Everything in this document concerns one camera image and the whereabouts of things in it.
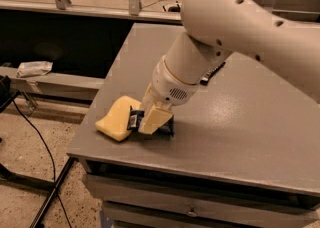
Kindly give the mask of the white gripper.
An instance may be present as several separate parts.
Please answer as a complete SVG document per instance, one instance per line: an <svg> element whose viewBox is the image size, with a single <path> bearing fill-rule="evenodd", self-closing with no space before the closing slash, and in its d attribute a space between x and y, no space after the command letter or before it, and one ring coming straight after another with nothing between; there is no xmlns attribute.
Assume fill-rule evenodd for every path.
<svg viewBox="0 0 320 228"><path fill-rule="evenodd" d="M165 57L162 56L153 70L151 82L139 107L147 112L141 120L138 132L151 135L173 117L170 110L154 105L156 100L172 106L183 105L197 90L197 83L185 83L176 78L167 68Z"/></svg>

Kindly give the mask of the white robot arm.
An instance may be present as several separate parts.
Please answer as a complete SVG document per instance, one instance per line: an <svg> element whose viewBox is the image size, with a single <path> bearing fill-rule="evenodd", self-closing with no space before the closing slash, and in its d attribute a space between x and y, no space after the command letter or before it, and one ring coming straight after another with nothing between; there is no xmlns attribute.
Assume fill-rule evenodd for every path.
<svg viewBox="0 0 320 228"><path fill-rule="evenodd" d="M152 134L186 103L200 80L232 53L255 58L320 100L320 27L276 16L252 0L183 0L184 31L153 70L138 131Z"/></svg>

